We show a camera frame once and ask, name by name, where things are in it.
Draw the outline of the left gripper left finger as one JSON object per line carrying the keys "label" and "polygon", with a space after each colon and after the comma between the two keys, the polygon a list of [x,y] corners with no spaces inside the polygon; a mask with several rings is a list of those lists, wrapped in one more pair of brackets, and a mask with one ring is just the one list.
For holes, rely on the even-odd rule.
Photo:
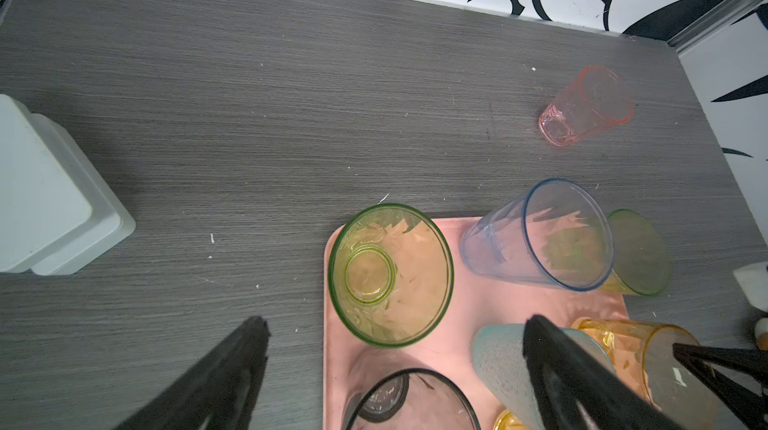
{"label": "left gripper left finger", "polygon": [[247,429],[262,386],[270,332],[247,318],[119,429]]}

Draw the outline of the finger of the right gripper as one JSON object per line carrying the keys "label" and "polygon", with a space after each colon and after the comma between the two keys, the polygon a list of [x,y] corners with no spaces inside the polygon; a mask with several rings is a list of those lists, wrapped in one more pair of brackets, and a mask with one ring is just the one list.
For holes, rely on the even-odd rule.
{"label": "finger of the right gripper", "polygon": [[[672,354],[748,429],[767,430],[766,351],[675,343]],[[751,378],[760,385],[760,391],[752,391],[732,380],[719,371],[720,367]]]}

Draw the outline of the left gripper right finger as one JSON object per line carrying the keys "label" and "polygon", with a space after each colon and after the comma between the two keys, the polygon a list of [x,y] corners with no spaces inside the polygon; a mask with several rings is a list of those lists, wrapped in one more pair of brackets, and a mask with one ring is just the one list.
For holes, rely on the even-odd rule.
{"label": "left gripper right finger", "polygon": [[546,429],[678,429],[542,315],[524,326],[523,357]]}

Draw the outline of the yellow short glass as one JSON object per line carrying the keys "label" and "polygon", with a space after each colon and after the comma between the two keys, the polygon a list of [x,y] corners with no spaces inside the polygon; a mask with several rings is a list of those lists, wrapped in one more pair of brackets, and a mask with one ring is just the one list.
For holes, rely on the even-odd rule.
{"label": "yellow short glass", "polygon": [[715,427],[715,395],[673,356],[676,343],[698,344],[687,330],[670,324],[586,317],[571,327],[595,340],[619,379],[657,410],[686,429]]}

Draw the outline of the orange tall glass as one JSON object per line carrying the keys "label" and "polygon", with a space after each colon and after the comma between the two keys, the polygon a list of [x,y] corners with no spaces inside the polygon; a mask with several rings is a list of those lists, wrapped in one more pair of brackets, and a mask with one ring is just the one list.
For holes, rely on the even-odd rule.
{"label": "orange tall glass", "polygon": [[516,415],[505,409],[497,416],[493,430],[529,430],[529,428]]}

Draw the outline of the teal frosted glass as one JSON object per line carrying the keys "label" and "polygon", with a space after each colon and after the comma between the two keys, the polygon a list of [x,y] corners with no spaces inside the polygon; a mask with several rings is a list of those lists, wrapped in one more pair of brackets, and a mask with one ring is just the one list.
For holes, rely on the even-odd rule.
{"label": "teal frosted glass", "polygon": [[523,357],[523,323],[490,325],[474,336],[471,361],[493,395],[529,429],[544,429]]}

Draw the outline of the pink plastic tray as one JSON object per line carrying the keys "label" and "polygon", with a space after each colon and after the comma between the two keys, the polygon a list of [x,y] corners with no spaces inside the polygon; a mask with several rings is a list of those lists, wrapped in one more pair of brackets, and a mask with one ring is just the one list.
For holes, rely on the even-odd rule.
{"label": "pink plastic tray", "polygon": [[[482,429],[491,429],[503,404],[477,377],[471,363],[474,335],[489,325],[523,323],[534,314],[546,316],[558,327],[569,328],[581,318],[629,318],[619,294],[574,292],[525,286],[479,277],[464,266],[459,239],[476,217],[443,218],[435,223],[443,233],[454,261],[454,289],[448,310],[423,340],[403,352],[451,379],[475,410]],[[324,296],[323,424],[339,429],[351,388],[349,369],[368,345],[341,322],[330,296]]]}

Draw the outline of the green short glass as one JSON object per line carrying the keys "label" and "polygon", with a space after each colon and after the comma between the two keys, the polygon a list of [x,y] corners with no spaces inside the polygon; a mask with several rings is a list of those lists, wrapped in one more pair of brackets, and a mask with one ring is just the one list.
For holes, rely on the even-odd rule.
{"label": "green short glass", "polygon": [[651,222],[630,209],[608,216],[614,261],[608,278],[598,288],[607,293],[652,297],[668,285],[672,263],[666,246]]}

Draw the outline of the blue tall glass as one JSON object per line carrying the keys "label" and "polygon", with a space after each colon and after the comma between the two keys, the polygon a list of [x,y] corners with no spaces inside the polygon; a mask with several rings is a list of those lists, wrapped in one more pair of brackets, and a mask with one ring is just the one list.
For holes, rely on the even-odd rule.
{"label": "blue tall glass", "polygon": [[460,256],[473,274],[509,283],[588,292],[614,263],[601,207],[576,183],[550,178],[464,231]]}

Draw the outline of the smoky grey tall glass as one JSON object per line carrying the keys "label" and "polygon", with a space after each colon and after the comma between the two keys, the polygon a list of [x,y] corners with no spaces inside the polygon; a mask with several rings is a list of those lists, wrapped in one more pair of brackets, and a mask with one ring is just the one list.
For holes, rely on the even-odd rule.
{"label": "smoky grey tall glass", "polygon": [[478,429],[468,398],[444,375],[426,368],[392,372],[350,398],[343,429]]}

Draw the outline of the light green tall glass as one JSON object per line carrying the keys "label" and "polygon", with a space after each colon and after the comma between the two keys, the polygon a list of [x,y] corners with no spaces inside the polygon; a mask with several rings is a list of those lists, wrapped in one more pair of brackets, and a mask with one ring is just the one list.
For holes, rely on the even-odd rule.
{"label": "light green tall glass", "polygon": [[442,231],[421,211],[396,203],[369,207],[342,227],[326,274],[344,327],[382,348],[413,345],[435,330],[455,283]]}

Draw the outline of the pink short glass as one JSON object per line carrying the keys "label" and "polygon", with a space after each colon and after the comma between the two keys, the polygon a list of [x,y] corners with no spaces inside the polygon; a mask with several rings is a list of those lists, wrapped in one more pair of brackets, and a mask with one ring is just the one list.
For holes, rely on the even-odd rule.
{"label": "pink short glass", "polygon": [[612,70],[592,65],[554,97],[538,127],[548,143],[562,148],[627,123],[634,111],[625,82]]}

